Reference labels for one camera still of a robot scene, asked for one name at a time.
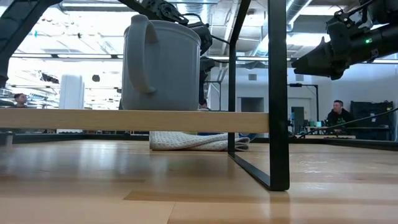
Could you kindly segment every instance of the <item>white cylinder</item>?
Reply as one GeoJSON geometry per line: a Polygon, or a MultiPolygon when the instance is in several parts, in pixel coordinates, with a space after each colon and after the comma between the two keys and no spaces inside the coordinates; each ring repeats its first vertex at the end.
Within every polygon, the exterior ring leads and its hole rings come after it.
{"type": "MultiPolygon", "coordinates": [[[[62,75],[59,109],[83,110],[85,108],[85,83],[81,75],[62,75]]],[[[57,133],[82,133],[77,129],[58,129],[57,133]]]]}

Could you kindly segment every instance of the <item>wooden floor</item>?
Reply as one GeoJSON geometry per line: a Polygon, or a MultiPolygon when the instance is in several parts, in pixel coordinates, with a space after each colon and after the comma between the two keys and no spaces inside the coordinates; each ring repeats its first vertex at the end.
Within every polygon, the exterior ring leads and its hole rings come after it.
{"type": "MultiPolygon", "coordinates": [[[[267,171],[268,145],[243,158],[267,171]]],[[[291,186],[268,192],[225,152],[147,142],[0,148],[0,223],[398,223],[398,153],[291,145],[291,186]]]]}

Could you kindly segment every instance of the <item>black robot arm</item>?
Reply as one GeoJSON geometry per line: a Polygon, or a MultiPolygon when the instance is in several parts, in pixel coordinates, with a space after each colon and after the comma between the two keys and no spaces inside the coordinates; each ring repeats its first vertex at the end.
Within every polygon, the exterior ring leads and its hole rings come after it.
{"type": "Polygon", "coordinates": [[[398,52],[398,1],[360,0],[359,3],[361,7],[351,12],[335,13],[326,23],[330,41],[322,39],[315,49],[292,62],[295,73],[337,80],[351,65],[371,63],[398,52]],[[358,22],[350,19],[357,12],[363,15],[358,22]],[[368,19],[373,24],[386,25],[371,30],[363,26],[368,19]]]}

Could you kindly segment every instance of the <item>door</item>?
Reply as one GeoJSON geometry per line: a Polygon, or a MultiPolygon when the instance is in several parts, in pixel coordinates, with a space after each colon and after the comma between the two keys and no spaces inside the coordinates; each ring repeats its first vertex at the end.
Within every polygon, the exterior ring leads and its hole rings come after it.
{"type": "Polygon", "coordinates": [[[264,112],[264,99],[257,97],[240,98],[240,112],[264,112]]]}
{"type": "Polygon", "coordinates": [[[292,107],[304,107],[304,119],[311,120],[311,99],[309,98],[288,98],[287,116],[292,117],[292,107]]]}

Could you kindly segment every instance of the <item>cable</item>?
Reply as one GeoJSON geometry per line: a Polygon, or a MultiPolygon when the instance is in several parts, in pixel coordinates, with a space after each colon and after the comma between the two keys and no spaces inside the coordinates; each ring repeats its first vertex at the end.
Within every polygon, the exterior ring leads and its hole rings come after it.
{"type": "Polygon", "coordinates": [[[229,42],[226,41],[226,40],[223,40],[223,39],[221,39],[221,38],[219,38],[219,37],[216,37],[216,36],[214,36],[214,35],[211,35],[211,37],[214,38],[214,39],[216,39],[216,40],[219,40],[219,41],[224,42],[224,43],[226,43],[226,44],[229,45],[229,42]]]}
{"type": "Polygon", "coordinates": [[[196,16],[197,18],[199,18],[199,21],[200,21],[201,23],[203,23],[203,21],[201,20],[201,17],[200,17],[198,14],[195,14],[195,13],[185,13],[185,14],[182,14],[182,16],[196,16]]]}
{"type": "Polygon", "coordinates": [[[395,111],[397,111],[397,110],[398,110],[398,108],[395,108],[395,109],[393,109],[393,110],[390,110],[390,111],[387,111],[387,112],[384,112],[384,113],[379,113],[379,114],[376,114],[376,115],[374,115],[374,116],[368,116],[368,117],[366,117],[366,118],[359,118],[359,119],[356,119],[356,120],[353,120],[353,121],[345,122],[345,123],[343,123],[343,124],[337,124],[337,125],[330,126],[330,127],[326,127],[326,128],[317,128],[317,129],[314,129],[314,130],[312,130],[312,131],[309,131],[309,132],[307,132],[307,133],[305,133],[305,134],[299,136],[298,138],[303,138],[304,136],[306,136],[306,135],[308,135],[308,134],[311,134],[311,133],[314,133],[315,131],[325,131],[325,130],[329,130],[329,129],[335,129],[335,128],[337,128],[337,127],[345,126],[345,125],[347,125],[347,124],[351,124],[351,123],[355,123],[355,122],[358,122],[358,121],[363,121],[363,120],[366,120],[366,119],[376,118],[376,117],[378,117],[378,116],[383,116],[383,115],[386,115],[386,114],[389,114],[389,113],[393,113],[393,112],[395,112],[395,111]]]}
{"type": "Polygon", "coordinates": [[[352,16],[353,14],[355,14],[355,13],[359,12],[360,10],[362,10],[362,9],[364,9],[364,8],[366,8],[366,7],[368,7],[370,4],[373,4],[373,3],[375,3],[376,1],[377,1],[377,0],[370,0],[370,1],[368,1],[367,3],[364,3],[363,5],[359,6],[358,8],[353,9],[353,10],[351,10],[350,12],[348,12],[348,15],[349,15],[349,16],[352,16]]]}
{"type": "MultiPolygon", "coordinates": [[[[203,23],[203,21],[201,20],[201,17],[200,17],[198,14],[195,14],[195,13],[185,13],[185,14],[182,14],[182,16],[196,16],[196,17],[199,19],[199,21],[200,21],[201,23],[203,23]]],[[[214,35],[211,35],[211,37],[214,38],[214,39],[216,39],[216,40],[219,40],[219,41],[224,42],[224,43],[226,43],[226,44],[229,45],[229,42],[226,41],[226,40],[224,40],[224,39],[221,39],[221,38],[216,37],[216,36],[214,36],[214,35]]]]}
{"type": "Polygon", "coordinates": [[[305,86],[305,87],[307,87],[307,89],[310,90],[311,93],[312,93],[314,96],[316,96],[316,94],[310,89],[310,87],[308,87],[308,86],[305,86]]]}

